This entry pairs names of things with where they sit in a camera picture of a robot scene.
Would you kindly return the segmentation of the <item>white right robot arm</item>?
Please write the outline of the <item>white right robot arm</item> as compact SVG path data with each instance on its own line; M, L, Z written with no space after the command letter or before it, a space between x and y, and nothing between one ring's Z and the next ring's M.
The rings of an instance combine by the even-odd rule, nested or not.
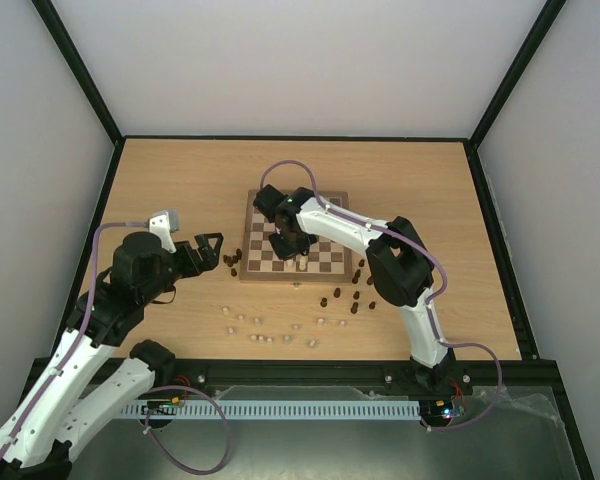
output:
M364 217L303 187L286 195L267 184L255 194L253 206L274 225L269 242L283 261L308 254L320 238L365 257L376 292L400 311L411 359L418 363L418 384L435 392L450 381L444 361L449 347L433 302L433 270L439 265L410 221Z

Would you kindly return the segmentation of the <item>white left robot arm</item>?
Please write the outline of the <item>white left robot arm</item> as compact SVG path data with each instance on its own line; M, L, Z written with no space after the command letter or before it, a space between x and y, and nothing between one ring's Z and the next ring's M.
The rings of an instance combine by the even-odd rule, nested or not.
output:
M169 232L127 235L109 268L94 275L76 303L43 372L0 427L0 479L65 479L86 444L146 393L191 391L175 382L175 356L159 343L135 345L90 394L90 380L144 318L145 309L176 292L181 279L214 270L223 236L175 242Z

